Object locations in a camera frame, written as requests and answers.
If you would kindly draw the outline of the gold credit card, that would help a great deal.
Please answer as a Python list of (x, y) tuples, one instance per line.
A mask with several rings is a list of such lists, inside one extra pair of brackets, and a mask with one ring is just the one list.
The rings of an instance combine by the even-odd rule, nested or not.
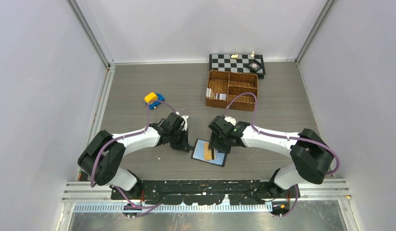
[(203, 143), (203, 159), (205, 161), (211, 161), (216, 159), (216, 153), (213, 148), (210, 148), (209, 142)]

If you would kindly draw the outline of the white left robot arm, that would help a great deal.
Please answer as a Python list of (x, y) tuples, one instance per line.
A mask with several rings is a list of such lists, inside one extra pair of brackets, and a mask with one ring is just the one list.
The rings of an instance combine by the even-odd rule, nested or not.
[(174, 150), (189, 152), (187, 115), (170, 113), (166, 119), (137, 131), (110, 134), (102, 130), (78, 158), (79, 167), (91, 177), (93, 185), (117, 186), (130, 199), (141, 195), (140, 179), (120, 167), (124, 156), (135, 151), (169, 144)]

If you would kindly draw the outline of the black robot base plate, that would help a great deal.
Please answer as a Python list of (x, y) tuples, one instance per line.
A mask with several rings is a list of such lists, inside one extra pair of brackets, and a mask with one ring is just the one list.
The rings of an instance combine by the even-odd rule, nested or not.
[(288, 201), (300, 195), (292, 186), (272, 192), (267, 180), (140, 180), (129, 191), (112, 188), (113, 200), (142, 200), (147, 205), (261, 205), (276, 199)]

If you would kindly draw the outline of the black leather card holder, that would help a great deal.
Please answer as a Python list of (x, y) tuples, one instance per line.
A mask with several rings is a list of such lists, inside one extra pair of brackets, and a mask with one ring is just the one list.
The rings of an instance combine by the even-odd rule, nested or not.
[(224, 167), (227, 155), (216, 149), (209, 148), (209, 142), (206, 140), (196, 139), (194, 145), (189, 145), (191, 158), (207, 164)]

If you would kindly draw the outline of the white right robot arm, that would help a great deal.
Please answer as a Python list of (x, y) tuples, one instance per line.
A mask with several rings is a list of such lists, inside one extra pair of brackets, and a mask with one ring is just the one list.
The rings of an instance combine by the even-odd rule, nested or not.
[(333, 161), (338, 157), (327, 144), (310, 129), (302, 132), (279, 132), (257, 127), (249, 122), (235, 121), (225, 115), (216, 116), (208, 125), (211, 130), (209, 146), (228, 154), (232, 147), (269, 150), (291, 158), (292, 163), (278, 168), (266, 190), (274, 197), (282, 197), (288, 189), (307, 181), (321, 184)]

